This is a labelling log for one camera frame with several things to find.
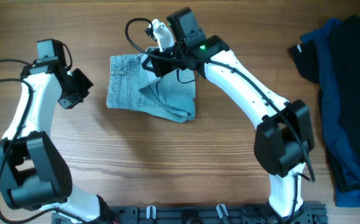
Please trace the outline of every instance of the blue fabric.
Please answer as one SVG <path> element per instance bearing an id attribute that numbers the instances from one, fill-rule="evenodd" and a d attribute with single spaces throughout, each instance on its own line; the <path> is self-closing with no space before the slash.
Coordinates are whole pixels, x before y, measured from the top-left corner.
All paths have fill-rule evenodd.
<path id="1" fill-rule="evenodd" d="M 328 37 L 333 26 L 341 21 L 330 19 L 321 29 L 301 37 L 303 43 L 314 41 L 319 66 L 319 80 L 323 92 L 321 102 L 322 134 L 326 147 L 341 164 L 344 178 L 348 184 L 360 184 L 360 165 L 351 148 L 344 129 L 339 125 L 341 105 L 339 87 L 333 70 Z M 360 190 L 340 192 L 336 186 L 336 205 L 338 207 L 360 207 Z"/>
<path id="2" fill-rule="evenodd" d="M 182 84 L 173 71 L 163 78 L 142 69 L 143 54 L 111 57 L 106 106 L 149 113 L 179 123 L 195 118 L 195 82 Z M 180 71 L 185 82 L 194 79 L 190 70 Z"/>

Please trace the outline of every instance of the gray garment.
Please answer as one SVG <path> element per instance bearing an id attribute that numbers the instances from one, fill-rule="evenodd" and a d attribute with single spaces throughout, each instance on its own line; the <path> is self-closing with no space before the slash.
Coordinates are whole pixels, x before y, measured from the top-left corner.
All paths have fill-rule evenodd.
<path id="1" fill-rule="evenodd" d="M 162 78 L 151 77 L 142 69 L 143 54 L 111 57 L 106 106 L 142 111 L 176 122 L 195 118 L 195 82 L 182 84 L 176 71 Z M 190 70 L 180 71 L 180 80 L 194 79 Z"/>

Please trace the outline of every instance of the brown floor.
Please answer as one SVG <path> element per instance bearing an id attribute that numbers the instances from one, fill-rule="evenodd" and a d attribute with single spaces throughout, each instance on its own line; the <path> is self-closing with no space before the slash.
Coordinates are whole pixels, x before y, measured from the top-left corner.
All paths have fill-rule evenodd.
<path id="1" fill-rule="evenodd" d="M 105 105 L 109 56 L 136 53 L 124 36 L 126 22 L 134 17 L 165 21 L 190 6 L 206 34 L 222 37 L 259 80 L 290 101 L 301 99 L 311 107 L 316 142 L 311 160 L 317 181 L 303 183 L 303 198 L 327 204 L 330 223 L 360 223 L 360 208 L 335 207 L 321 141 L 319 87 L 299 76 L 287 53 L 302 34 L 329 18 L 360 15 L 360 1 L 53 2 L 0 4 L 0 59 L 32 62 L 36 41 L 53 37 L 69 46 L 74 67 L 94 83 L 83 104 L 68 111 L 58 106 L 53 119 L 52 140 L 76 185 L 111 205 L 267 201 L 269 179 L 253 154 L 254 128 L 209 81 L 197 81 L 196 120 L 185 124 Z M 134 24 L 130 32 L 143 47 L 155 44 L 145 36 L 145 26 Z M 0 65 L 0 78 L 18 77 L 20 72 L 20 65 Z M 20 90 L 16 83 L 0 84 L 0 138 L 12 120 Z M 3 207 L 13 219 L 29 216 Z M 49 221 L 46 215 L 35 223 Z"/>

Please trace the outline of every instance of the tan surface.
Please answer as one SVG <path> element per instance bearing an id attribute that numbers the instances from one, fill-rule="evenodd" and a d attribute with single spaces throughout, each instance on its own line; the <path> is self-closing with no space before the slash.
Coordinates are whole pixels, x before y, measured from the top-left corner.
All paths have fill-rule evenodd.
<path id="1" fill-rule="evenodd" d="M 36 41 L 53 37 L 68 44 L 74 67 L 95 84 L 83 104 L 68 111 L 58 106 L 54 114 L 52 140 L 70 166 L 74 183 L 100 194 L 110 205 L 266 202 L 269 179 L 253 154 L 254 128 L 209 81 L 197 82 L 196 120 L 185 124 L 106 108 L 109 56 L 136 53 L 124 36 L 126 22 L 134 17 L 165 21 L 184 6 L 193 9 L 207 36 L 222 37 L 271 90 L 311 106 L 316 141 L 311 160 L 317 182 L 303 183 L 303 198 L 326 203 L 330 223 L 360 223 L 360 208 L 334 206 L 320 140 L 318 86 L 299 76 L 287 53 L 300 35 L 327 19 L 360 15 L 360 1 L 0 4 L 0 58 L 31 62 L 37 56 Z M 154 45 L 145 36 L 145 26 L 135 24 L 130 31 L 143 47 Z M 0 78 L 17 77 L 20 71 L 20 65 L 0 65 Z M 12 120 L 20 90 L 16 83 L 0 84 L 0 138 Z M 4 212 L 14 219 L 29 216 L 27 211 Z M 36 222 L 49 221 L 46 215 Z"/>

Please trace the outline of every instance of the wooden floor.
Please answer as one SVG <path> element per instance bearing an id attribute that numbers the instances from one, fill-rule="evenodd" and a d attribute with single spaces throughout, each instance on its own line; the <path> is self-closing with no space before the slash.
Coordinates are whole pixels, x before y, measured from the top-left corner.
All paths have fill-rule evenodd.
<path id="1" fill-rule="evenodd" d="M 303 183 L 305 200 L 327 204 L 330 223 L 360 223 L 360 208 L 337 208 L 322 147 L 316 93 L 301 78 L 287 49 L 331 17 L 360 15 L 360 1 L 31 1 L 0 0 L 0 59 L 37 58 L 36 42 L 66 43 L 78 67 L 94 83 L 85 102 L 55 109 L 52 140 L 73 181 L 110 205 L 265 203 L 268 173 L 253 153 L 255 131 L 238 106 L 207 80 L 196 83 L 196 119 L 178 124 L 145 113 L 106 107 L 109 57 L 134 54 L 124 26 L 134 17 L 158 18 L 190 6 L 207 36 L 216 34 L 271 90 L 312 111 L 316 148 L 311 153 L 317 181 Z M 134 24 L 130 35 L 143 48 L 155 45 Z M 18 77 L 21 65 L 0 65 L 0 78 Z M 17 83 L 0 84 L 0 138 L 8 128 L 21 92 Z M 3 211 L 12 219 L 28 211 Z M 45 215 L 34 223 L 49 223 Z"/>

